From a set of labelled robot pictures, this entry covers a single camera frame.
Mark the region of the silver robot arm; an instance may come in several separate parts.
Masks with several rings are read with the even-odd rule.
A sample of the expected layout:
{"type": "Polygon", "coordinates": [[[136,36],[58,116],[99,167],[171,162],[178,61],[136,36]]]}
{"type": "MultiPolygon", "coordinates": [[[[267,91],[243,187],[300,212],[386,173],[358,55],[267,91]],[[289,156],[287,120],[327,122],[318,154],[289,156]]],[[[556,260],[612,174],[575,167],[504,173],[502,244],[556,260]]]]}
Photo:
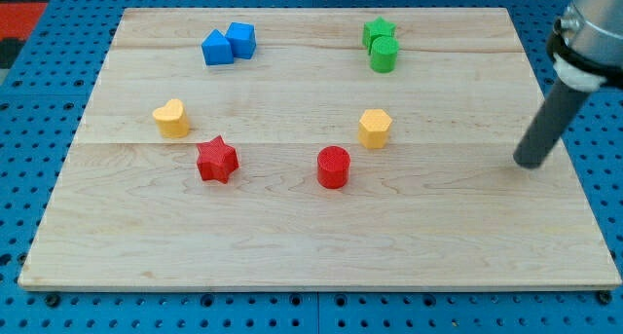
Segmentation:
{"type": "Polygon", "coordinates": [[[557,78],[513,153],[529,169],[543,164],[592,93],[622,87],[622,0],[571,0],[546,52],[557,78]]]}

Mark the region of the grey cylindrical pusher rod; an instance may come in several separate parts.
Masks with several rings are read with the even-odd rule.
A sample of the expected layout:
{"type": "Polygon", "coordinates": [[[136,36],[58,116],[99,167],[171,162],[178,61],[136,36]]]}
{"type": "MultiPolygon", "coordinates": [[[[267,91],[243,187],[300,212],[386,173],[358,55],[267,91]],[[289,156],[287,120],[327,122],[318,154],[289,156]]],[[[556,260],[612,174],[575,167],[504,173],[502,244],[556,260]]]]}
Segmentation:
{"type": "Polygon", "coordinates": [[[513,153],[515,163],[523,168],[539,168],[589,95],[556,79],[513,153]]]}

